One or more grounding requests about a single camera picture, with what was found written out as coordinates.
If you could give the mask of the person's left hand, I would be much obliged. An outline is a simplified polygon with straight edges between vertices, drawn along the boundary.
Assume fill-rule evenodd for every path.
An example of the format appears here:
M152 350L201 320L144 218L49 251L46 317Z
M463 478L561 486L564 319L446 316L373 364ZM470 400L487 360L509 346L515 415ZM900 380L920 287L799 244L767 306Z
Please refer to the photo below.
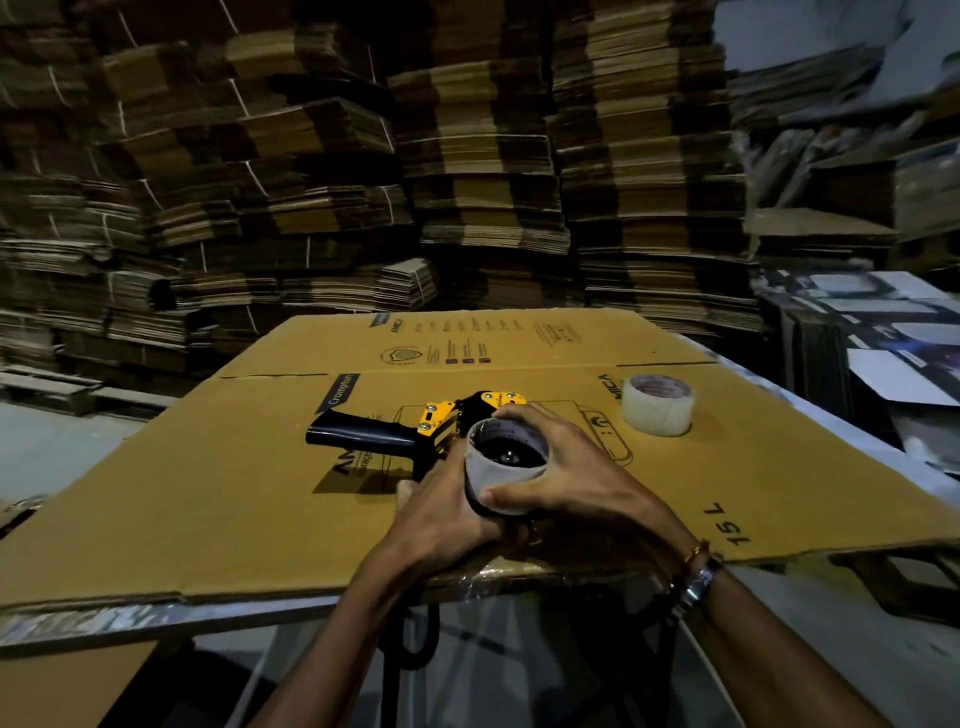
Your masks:
M380 549L411 579L436 574L488 544L518 547L529 526L504 517L478 516L465 496L427 496L425 478L401 480L390 529Z

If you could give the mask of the person's right hand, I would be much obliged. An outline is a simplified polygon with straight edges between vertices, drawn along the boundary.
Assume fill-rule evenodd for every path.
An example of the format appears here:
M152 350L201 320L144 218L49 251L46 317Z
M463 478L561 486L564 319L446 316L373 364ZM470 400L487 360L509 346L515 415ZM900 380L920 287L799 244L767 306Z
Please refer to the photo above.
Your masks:
M493 416L523 421L546 439L550 453L546 469L557 471L549 512L634 523L653 563L665 575L675 577L691 564L700 564L701 541L580 427L538 403L504 405Z

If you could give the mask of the tape roll with white core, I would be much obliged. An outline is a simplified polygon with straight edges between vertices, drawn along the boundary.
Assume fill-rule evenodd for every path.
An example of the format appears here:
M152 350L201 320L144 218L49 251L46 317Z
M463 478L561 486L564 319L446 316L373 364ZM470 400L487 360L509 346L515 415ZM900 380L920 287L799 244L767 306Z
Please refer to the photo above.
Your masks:
M534 480L546 471L550 452L543 433L523 420L485 418L474 423L465 442L464 493L473 511L488 519L527 519L535 514L535 508L491 508L481 496L498 485Z

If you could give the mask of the black yellow tape dispenser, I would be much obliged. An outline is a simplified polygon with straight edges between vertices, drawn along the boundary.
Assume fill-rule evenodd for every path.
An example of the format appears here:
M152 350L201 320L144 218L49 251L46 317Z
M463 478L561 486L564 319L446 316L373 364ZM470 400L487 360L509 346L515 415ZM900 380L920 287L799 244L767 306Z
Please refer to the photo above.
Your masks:
M470 428L491 418L500 407L527 404L522 394L479 391L463 398L426 403L414 426L328 409L308 426L305 442L406 458L413 464L414 480L421 480L453 439L466 437Z

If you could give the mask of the person's left forearm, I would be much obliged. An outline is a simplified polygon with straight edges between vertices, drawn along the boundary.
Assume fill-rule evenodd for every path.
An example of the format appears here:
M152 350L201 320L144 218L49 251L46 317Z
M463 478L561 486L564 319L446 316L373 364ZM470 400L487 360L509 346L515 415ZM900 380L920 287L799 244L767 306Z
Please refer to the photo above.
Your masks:
M378 545L351 579L312 646L247 728L341 728L390 614L423 573L425 551Z

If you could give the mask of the person's right forearm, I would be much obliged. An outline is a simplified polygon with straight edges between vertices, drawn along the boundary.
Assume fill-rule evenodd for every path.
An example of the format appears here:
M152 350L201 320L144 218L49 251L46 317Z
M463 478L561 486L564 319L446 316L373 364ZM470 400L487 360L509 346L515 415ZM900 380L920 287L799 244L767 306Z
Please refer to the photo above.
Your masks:
M709 556L699 547L700 564ZM682 622L744 728L894 728L725 566Z

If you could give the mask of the clear packing tape roll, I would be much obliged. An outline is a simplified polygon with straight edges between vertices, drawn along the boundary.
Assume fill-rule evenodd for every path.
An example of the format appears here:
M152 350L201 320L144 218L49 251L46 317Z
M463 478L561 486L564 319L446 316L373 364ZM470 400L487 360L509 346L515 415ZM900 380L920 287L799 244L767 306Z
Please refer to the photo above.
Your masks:
M677 437L691 428L696 403L690 384L665 374L636 374L622 386L621 416L633 430Z

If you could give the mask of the silver wristwatch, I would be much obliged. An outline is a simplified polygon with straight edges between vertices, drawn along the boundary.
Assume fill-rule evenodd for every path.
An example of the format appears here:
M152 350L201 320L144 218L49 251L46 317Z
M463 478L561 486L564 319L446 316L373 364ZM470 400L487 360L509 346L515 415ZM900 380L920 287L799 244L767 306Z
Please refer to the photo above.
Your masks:
M683 621L703 605L723 567L724 562L711 555L702 564L671 582L668 591L669 614L675 621Z

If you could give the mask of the flattened printed cardboard box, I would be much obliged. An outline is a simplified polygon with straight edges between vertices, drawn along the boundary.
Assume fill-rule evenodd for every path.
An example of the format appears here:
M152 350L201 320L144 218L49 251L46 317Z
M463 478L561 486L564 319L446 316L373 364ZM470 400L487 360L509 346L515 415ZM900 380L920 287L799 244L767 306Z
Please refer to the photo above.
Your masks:
M635 375L692 387L689 431L625 422ZM730 561L960 541L959 510L635 312L298 316L0 541L0 614L340 593L411 463L308 427L331 408L414 427L478 391L575 423Z

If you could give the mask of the stacks of flattened cardboard boxes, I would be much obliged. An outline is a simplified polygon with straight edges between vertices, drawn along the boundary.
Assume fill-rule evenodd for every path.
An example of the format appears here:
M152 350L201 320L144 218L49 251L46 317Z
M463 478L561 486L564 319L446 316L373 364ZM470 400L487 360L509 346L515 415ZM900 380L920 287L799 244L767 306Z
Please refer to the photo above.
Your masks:
M188 391L298 314L764 334L717 0L0 0L0 365Z

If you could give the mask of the pile of white printed cartons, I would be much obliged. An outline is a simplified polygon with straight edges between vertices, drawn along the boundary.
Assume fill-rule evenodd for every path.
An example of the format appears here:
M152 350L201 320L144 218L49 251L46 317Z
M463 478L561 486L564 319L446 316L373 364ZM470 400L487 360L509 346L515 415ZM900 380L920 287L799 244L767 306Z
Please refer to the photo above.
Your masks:
M778 381L960 481L960 296L912 273L762 269Z

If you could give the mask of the wooden pallet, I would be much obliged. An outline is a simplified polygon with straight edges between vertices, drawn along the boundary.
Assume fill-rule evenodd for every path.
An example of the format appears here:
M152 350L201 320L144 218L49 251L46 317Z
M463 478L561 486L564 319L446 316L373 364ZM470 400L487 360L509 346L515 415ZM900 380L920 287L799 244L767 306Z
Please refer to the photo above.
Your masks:
M180 399L110 386L98 379L0 363L0 402L76 418L148 422Z

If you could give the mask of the plain brown cardboard sheet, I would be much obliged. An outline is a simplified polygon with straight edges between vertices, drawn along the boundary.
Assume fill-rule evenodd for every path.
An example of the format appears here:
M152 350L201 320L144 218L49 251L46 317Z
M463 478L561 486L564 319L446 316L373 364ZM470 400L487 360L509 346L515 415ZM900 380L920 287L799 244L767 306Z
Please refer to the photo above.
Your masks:
M0 660L0 728L98 728L157 646Z

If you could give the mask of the black table leg frame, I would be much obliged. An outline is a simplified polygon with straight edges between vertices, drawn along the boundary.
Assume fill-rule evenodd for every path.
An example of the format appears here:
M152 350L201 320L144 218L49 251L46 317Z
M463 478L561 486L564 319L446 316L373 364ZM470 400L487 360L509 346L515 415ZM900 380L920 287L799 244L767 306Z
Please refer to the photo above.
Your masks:
M425 637L420 648L412 651L404 644L404 627L414 613L405 606L391 610L377 647L383 657L379 728L397 728L402 672L416 672L432 661L441 632L440 604L426 605Z

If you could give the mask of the metal table edge rail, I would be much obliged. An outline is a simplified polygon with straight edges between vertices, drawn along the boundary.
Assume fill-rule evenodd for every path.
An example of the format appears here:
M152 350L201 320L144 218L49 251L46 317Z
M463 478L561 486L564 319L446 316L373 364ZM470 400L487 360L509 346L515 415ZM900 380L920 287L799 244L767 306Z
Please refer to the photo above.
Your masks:
M0 616L0 660L180 640L318 620L337 595L191 605L127 604Z

